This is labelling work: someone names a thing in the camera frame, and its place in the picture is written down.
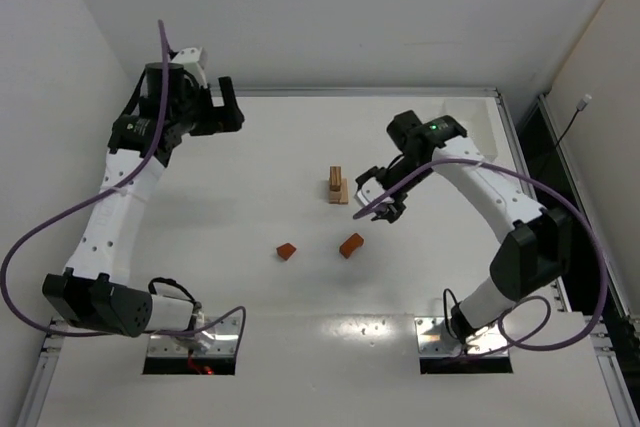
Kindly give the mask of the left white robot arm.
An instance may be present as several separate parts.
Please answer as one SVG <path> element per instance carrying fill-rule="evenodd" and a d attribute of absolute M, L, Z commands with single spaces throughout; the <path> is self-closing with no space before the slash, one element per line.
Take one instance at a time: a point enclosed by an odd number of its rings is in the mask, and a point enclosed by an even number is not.
<path fill-rule="evenodd" d="M 42 286 L 70 326 L 127 337 L 194 328 L 200 304 L 130 287 L 131 258 L 147 203 L 184 136 L 241 129 L 244 115 L 231 79 L 218 84 L 222 103 L 216 106 L 209 84 L 187 64 L 146 65 L 112 125 L 103 197 L 64 271 L 47 275 Z"/>

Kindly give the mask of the red-brown arch block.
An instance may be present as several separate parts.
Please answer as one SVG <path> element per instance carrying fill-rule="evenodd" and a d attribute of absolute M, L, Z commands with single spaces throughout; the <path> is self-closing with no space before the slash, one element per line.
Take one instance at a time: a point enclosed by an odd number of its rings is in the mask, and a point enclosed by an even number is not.
<path fill-rule="evenodd" d="M 339 247 L 339 253 L 345 259 L 349 259 L 355 251 L 364 245 L 364 238 L 358 234 L 353 233 L 348 237 Z"/>

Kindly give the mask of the striped wood block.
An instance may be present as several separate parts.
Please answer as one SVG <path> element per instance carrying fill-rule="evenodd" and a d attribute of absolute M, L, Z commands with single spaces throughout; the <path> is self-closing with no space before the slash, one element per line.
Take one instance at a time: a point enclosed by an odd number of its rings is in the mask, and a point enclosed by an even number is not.
<path fill-rule="evenodd" d="M 329 190 L 339 192 L 342 188 L 342 170 L 340 166 L 329 168 Z"/>

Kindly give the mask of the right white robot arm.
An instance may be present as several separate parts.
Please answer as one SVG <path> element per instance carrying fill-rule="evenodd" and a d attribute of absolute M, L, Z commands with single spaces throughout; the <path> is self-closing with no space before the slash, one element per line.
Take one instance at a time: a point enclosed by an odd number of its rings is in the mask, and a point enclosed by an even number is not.
<path fill-rule="evenodd" d="M 357 177 L 363 215 L 397 221 L 409 191 L 437 173 L 484 218 L 500 244 L 488 278 L 452 307 L 447 323 L 451 337 L 464 342 L 568 272 L 571 216 L 560 208 L 545 208 L 505 174 L 489 169 L 457 120 L 444 115 L 422 122 L 409 110 L 393 118 L 387 133 L 400 154 L 389 166 L 374 166 Z"/>

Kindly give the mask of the long light wood plank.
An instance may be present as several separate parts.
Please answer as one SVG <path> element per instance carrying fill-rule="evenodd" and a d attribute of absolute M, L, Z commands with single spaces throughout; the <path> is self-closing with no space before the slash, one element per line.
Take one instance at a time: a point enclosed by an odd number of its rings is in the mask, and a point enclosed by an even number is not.
<path fill-rule="evenodd" d="M 329 190 L 329 203 L 341 204 L 342 203 L 342 191 L 341 190 Z"/>

